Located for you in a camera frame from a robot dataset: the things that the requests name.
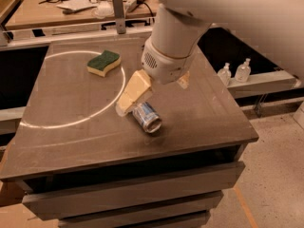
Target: aluminum can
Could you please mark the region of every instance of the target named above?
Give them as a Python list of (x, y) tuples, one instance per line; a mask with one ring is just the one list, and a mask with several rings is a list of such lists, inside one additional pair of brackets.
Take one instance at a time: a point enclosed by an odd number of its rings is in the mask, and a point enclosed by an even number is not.
[(162, 125), (160, 115), (147, 102), (138, 104), (133, 110), (133, 116), (147, 133), (156, 132)]

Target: cable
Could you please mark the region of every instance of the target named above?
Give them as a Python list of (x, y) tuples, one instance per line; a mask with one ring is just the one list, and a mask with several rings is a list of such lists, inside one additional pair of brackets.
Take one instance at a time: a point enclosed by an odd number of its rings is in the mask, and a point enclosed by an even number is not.
[(155, 22), (155, 21), (154, 21), (154, 14), (153, 14), (153, 11), (152, 11), (152, 9), (150, 8), (150, 6), (148, 6), (148, 4), (147, 4), (147, 3), (145, 3), (145, 2), (141, 2), (141, 1), (137, 1), (137, 4), (145, 4), (145, 5), (148, 7), (148, 9), (150, 10), (150, 14), (151, 14), (151, 17), (152, 17), (153, 23), (154, 23), (154, 22)]

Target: plastic bottle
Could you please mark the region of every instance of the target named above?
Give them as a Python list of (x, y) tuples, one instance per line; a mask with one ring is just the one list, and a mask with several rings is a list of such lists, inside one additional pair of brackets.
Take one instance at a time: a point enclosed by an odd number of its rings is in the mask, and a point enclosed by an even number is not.
[(249, 64), (250, 64), (250, 58), (246, 58), (246, 61), (242, 65), (237, 67), (237, 72), (235, 76), (236, 81), (242, 83), (247, 82), (251, 72), (251, 68)]
[(229, 85), (229, 81), (231, 78), (231, 71), (229, 70), (229, 65), (228, 63), (225, 64), (224, 68), (222, 68), (219, 72), (218, 72), (218, 76), (220, 77), (220, 79), (222, 80), (222, 82), (228, 86)]

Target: concrete floor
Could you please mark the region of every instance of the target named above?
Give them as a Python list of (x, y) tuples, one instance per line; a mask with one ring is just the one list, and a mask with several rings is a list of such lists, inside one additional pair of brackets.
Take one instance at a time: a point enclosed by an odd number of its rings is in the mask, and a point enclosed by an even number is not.
[[(260, 119), (248, 115), (259, 140), (247, 146), (245, 170), (204, 228), (304, 227), (304, 129), (293, 112), (269, 111)], [(42, 222), (16, 204), (0, 208), (0, 227), (53, 228), (57, 221)]]

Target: yellow sponge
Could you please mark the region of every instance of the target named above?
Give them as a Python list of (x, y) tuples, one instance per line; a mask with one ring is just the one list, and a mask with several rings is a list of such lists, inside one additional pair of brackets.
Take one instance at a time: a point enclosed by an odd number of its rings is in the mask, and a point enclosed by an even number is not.
[(94, 57), (87, 63), (87, 70), (104, 77), (106, 73), (121, 63), (120, 54), (105, 50), (101, 55)]

